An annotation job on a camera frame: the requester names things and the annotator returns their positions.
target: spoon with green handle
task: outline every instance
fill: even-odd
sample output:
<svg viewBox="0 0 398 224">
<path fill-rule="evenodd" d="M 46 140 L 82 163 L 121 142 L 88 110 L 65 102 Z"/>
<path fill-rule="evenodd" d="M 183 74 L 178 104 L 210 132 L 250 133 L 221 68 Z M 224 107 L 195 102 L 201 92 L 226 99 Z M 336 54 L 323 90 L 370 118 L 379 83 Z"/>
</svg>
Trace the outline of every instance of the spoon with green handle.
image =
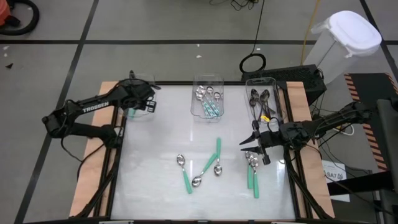
<svg viewBox="0 0 398 224">
<path fill-rule="evenodd" d="M 188 194 L 192 194 L 192 188 L 189 183 L 188 175 L 184 169 L 185 158 L 183 155 L 181 155 L 181 154 L 177 155 L 177 163 L 182 167 L 182 173 L 184 174 L 184 181 L 185 181 L 185 187 L 187 188 L 187 192 L 188 192 Z"/>
<path fill-rule="evenodd" d="M 259 183 L 257 181 L 257 171 L 256 168 L 259 166 L 258 160 L 256 157 L 254 157 L 251 161 L 250 161 L 250 165 L 254 170 L 254 174 L 253 174 L 253 179 L 254 179 L 254 198 L 259 198 Z"/>
<path fill-rule="evenodd" d="M 217 158 L 217 153 L 214 153 L 209 161 L 207 162 L 205 168 L 203 168 L 202 172 L 200 173 L 200 175 L 196 176 L 193 178 L 192 180 L 192 186 L 194 187 L 199 187 L 200 183 L 201 183 L 201 177 L 202 175 L 206 172 L 207 169 L 209 169 L 209 167 L 211 166 L 211 164 L 214 162 L 214 160 L 216 160 Z"/>
<path fill-rule="evenodd" d="M 253 189 L 253 168 L 250 166 L 251 159 L 254 158 L 250 152 L 246 151 L 246 159 L 248 160 L 248 189 Z"/>
<path fill-rule="evenodd" d="M 220 154 L 221 154 L 221 139 L 217 138 L 217 164 L 214 166 L 214 173 L 218 177 L 223 172 L 223 168 L 220 165 Z"/>
</svg>

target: wooden board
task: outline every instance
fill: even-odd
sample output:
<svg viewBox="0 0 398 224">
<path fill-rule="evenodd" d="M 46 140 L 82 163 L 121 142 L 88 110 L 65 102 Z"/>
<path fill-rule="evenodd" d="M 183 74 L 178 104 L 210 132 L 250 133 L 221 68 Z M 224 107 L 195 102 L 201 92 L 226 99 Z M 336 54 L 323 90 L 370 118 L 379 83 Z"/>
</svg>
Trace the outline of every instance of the wooden board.
<svg viewBox="0 0 398 224">
<path fill-rule="evenodd" d="M 99 93 L 107 93 L 110 89 L 112 89 L 112 87 L 115 86 L 115 84 L 116 82 L 103 82 Z M 95 111 L 92 125 L 102 126 L 104 124 L 110 124 L 112 120 L 112 113 L 113 106 L 109 106 L 107 108 Z M 102 141 L 98 138 L 87 140 L 85 157 L 92 151 L 97 149 L 101 144 Z M 98 185 L 100 183 L 100 175 L 104 162 L 104 156 L 105 147 L 103 146 L 102 149 L 93 154 L 90 159 L 88 159 L 81 167 L 80 176 L 75 190 L 75 196 L 73 198 L 72 207 L 70 209 L 70 216 L 74 216 L 81 212 L 81 210 L 86 206 L 94 193 L 97 191 Z"/>
<path fill-rule="evenodd" d="M 302 82 L 287 82 L 287 93 L 289 94 L 290 107 L 292 109 L 294 121 L 311 120 L 310 108 L 308 107 L 307 97 Z M 308 143 L 308 145 L 318 149 L 317 145 Z M 307 188 L 324 209 L 324 211 L 331 217 L 335 216 L 333 207 L 331 205 L 328 186 L 326 178 L 323 173 L 322 160 L 319 153 L 309 146 L 304 147 L 301 151 L 301 158 L 304 169 L 305 181 Z"/>
</svg>

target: white table surface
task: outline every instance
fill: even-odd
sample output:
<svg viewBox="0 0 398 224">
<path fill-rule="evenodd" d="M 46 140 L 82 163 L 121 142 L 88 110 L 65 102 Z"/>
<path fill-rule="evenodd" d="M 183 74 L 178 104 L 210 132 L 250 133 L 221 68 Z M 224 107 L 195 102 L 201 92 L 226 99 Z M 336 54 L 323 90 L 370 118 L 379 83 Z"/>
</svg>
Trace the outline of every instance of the white table surface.
<svg viewBox="0 0 398 224">
<path fill-rule="evenodd" d="M 152 119 L 127 121 L 111 218 L 294 219 L 288 176 L 279 162 L 283 162 L 281 146 L 267 150 L 271 159 L 267 166 L 258 157 L 260 197 L 254 198 L 253 190 L 247 188 L 247 161 L 239 146 L 252 133 L 245 94 L 244 86 L 225 86 L 225 112 L 220 121 L 198 123 L 190 113 L 192 87 L 162 86 Z M 185 169 L 192 181 L 216 151 L 217 137 L 222 140 L 222 175 L 214 175 L 214 163 L 201 185 L 188 194 L 177 154 L 185 156 Z"/>
</svg>

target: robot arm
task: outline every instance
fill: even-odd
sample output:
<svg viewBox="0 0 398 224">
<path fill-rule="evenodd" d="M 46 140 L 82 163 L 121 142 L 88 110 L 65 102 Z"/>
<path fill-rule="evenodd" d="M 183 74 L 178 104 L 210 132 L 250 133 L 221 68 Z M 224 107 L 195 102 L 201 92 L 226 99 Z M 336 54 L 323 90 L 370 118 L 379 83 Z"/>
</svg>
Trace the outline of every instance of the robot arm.
<svg viewBox="0 0 398 224">
<path fill-rule="evenodd" d="M 308 141 L 316 136 L 323 136 L 326 131 L 346 123 L 364 123 L 370 119 L 373 110 L 366 108 L 360 102 L 352 102 L 340 111 L 329 114 L 315 121 L 289 122 L 281 124 L 279 130 L 265 131 L 260 133 L 258 125 L 253 125 L 255 129 L 251 137 L 241 142 L 246 144 L 257 139 L 259 146 L 241 149 L 251 151 L 264 156 L 264 164 L 269 164 L 266 148 L 273 146 L 288 146 L 291 149 L 299 150 L 307 145 Z"/>
<path fill-rule="evenodd" d="M 109 92 L 89 99 L 73 101 L 67 100 L 62 108 L 53 111 L 42 118 L 42 122 L 52 138 L 64 138 L 70 134 L 100 138 L 106 147 L 116 147 L 118 137 L 113 127 L 106 124 L 102 127 L 76 123 L 82 114 L 90 113 L 108 106 L 120 107 L 123 110 L 155 111 L 156 102 L 152 101 L 155 91 L 160 87 L 151 85 L 144 80 L 129 78 L 119 81 Z"/>
</svg>

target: white lid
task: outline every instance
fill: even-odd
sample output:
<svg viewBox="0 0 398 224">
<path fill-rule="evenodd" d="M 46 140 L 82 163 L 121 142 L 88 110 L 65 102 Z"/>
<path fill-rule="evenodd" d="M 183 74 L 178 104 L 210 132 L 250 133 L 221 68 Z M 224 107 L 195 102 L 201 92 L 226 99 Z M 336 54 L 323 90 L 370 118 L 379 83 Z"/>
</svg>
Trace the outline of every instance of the white lid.
<svg viewBox="0 0 398 224">
<path fill-rule="evenodd" d="M 355 55 L 375 52 L 381 43 L 380 33 L 362 16 L 351 11 L 333 14 L 329 20 L 329 30 L 335 39 Z"/>
</svg>

